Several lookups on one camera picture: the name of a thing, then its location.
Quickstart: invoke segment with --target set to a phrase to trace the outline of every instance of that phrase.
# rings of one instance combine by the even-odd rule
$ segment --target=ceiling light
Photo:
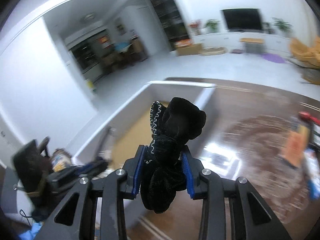
[[[95,18],[95,13],[89,13],[86,16],[83,17],[84,22],[92,21]]]

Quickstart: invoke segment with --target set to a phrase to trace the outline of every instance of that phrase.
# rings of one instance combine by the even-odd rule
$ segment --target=yellow armchair
[[[290,43],[290,51],[300,61],[310,63],[316,68],[320,67],[320,37],[315,38],[314,47],[310,48],[293,38]]]
[[[290,51],[300,61],[308,62],[311,57],[314,57],[313,50],[297,38],[291,40]]]

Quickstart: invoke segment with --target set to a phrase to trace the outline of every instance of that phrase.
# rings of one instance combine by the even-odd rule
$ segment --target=wooden side table
[[[244,51],[246,53],[250,53],[251,51],[258,54],[263,53],[264,39],[241,38],[240,42],[244,43]]]

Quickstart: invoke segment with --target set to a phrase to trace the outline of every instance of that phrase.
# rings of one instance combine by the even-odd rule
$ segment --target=tall cabinet
[[[174,49],[175,42],[189,39],[188,32],[174,0],[150,1],[159,17],[172,49]]]

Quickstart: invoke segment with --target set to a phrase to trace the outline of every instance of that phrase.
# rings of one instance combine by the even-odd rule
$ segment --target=potted plant
[[[283,19],[279,18],[272,18],[274,20],[274,26],[277,26],[278,29],[283,33],[284,37],[288,37],[288,35],[291,32],[291,27],[292,25],[289,24],[288,22],[285,22]]]
[[[216,32],[218,32],[218,23],[219,22],[220,21],[218,21],[217,19],[207,20],[207,23],[205,24],[205,27],[207,29],[209,29],[210,32],[216,33]]]

